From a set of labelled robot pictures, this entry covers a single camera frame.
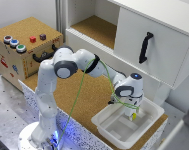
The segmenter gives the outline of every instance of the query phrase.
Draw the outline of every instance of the cabinet handle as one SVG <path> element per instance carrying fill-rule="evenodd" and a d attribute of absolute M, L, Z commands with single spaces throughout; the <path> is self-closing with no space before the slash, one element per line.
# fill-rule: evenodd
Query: cabinet handle
<path fill-rule="evenodd" d="M 147 36 L 145 37 L 144 41 L 143 41 L 143 45 L 141 48 L 141 53 L 140 53 L 140 57 L 139 57 L 139 63 L 142 64 L 143 62 L 145 62 L 147 60 L 147 57 L 145 57 L 145 53 L 147 50 L 147 46 L 148 46 L 148 40 L 151 39 L 154 35 L 150 32 L 147 32 Z"/>
<path fill-rule="evenodd" d="M 33 54 L 32 57 L 33 57 L 33 59 L 34 59 L 36 62 L 41 63 L 43 60 L 51 58 L 51 57 L 54 55 L 54 53 L 56 52 L 56 50 L 57 50 L 58 48 L 56 48 L 55 45 L 53 44 L 53 45 L 52 45 L 52 49 L 54 50 L 54 52 L 52 52 L 52 53 L 47 53 L 47 54 L 46 54 L 45 56 L 43 56 L 43 57 L 40 57 L 40 58 L 39 58 L 39 57 L 36 56 L 36 54 Z"/>

